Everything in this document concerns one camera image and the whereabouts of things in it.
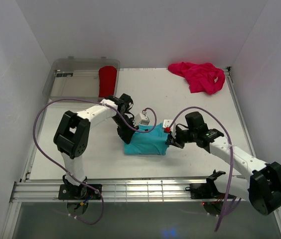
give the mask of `wall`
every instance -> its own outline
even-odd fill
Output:
[[[15,0],[0,0],[0,234],[49,67]]]
[[[67,56],[234,63],[267,0],[16,0],[50,63]]]
[[[281,163],[281,1],[269,0],[233,65],[256,154]]]

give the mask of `crumpled red cloth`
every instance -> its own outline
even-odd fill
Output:
[[[180,62],[168,66],[168,70],[184,77],[191,93],[206,92],[209,95],[221,90],[225,83],[225,73],[211,63],[193,64]]]

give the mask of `clear plastic container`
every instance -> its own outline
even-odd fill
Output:
[[[81,98],[100,101],[99,70],[104,66],[117,69],[114,95],[116,94],[120,62],[114,59],[58,59],[53,62],[46,80],[43,95],[52,99]]]

